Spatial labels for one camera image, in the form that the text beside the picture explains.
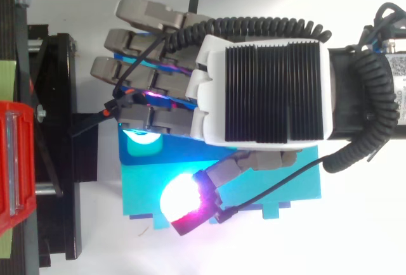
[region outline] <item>red clip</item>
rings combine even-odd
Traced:
[[[34,111],[0,101],[0,235],[36,209]]]

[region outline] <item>blue light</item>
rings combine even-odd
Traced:
[[[152,144],[162,136],[162,134],[145,131],[124,131],[124,133],[135,143],[144,145]]]

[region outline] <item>black heat sink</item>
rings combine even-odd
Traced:
[[[323,139],[320,45],[226,49],[225,141]]]

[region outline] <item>white glowing ball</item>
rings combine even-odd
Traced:
[[[152,144],[162,136],[153,132],[124,131],[124,133],[134,142],[145,145]]]
[[[199,185],[192,174],[180,174],[167,184],[160,197],[160,210],[169,222],[200,207]]]

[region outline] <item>white label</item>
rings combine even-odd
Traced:
[[[399,110],[398,125],[406,125],[406,56],[404,54],[391,54],[387,56],[392,69],[393,87]]]

